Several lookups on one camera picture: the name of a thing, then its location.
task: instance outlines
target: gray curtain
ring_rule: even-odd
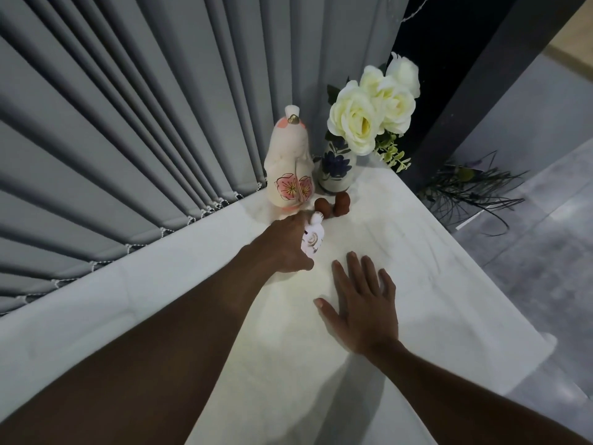
[[[265,185],[407,0],[0,0],[0,313]]]

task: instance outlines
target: white table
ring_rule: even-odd
[[[393,171],[374,160],[357,171],[351,212],[324,222],[315,268],[277,275],[257,297],[188,443],[433,443],[312,303],[337,306],[330,263],[349,250],[388,270],[400,337],[435,364],[506,393],[552,352]],[[5,316],[0,419],[216,271],[277,215],[255,193]]]

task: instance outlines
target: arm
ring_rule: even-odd
[[[364,354],[406,397],[439,445],[589,444],[564,426],[413,355],[398,340],[396,287],[379,276],[365,256],[347,256],[350,277],[333,263],[338,295],[348,314],[340,317],[323,299],[315,304],[341,340]]]
[[[0,425],[0,443],[183,444],[251,303],[276,271],[313,268],[307,215],[271,224],[226,266],[59,377]]]

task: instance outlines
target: white figurine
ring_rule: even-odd
[[[274,127],[263,167],[267,174],[267,198],[276,206],[295,209],[314,192],[313,159],[309,137],[299,118],[298,106],[288,105],[286,117]]]
[[[311,216],[311,221],[305,225],[305,234],[302,235],[301,250],[308,257],[313,258],[313,254],[322,245],[325,231],[322,226],[323,214],[315,211]]]

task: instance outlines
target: brown figurine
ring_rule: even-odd
[[[331,217],[331,204],[325,198],[315,200],[315,210],[323,214],[323,218]]]
[[[338,192],[336,194],[336,204],[333,209],[334,215],[339,217],[350,212],[350,195],[346,192]]]

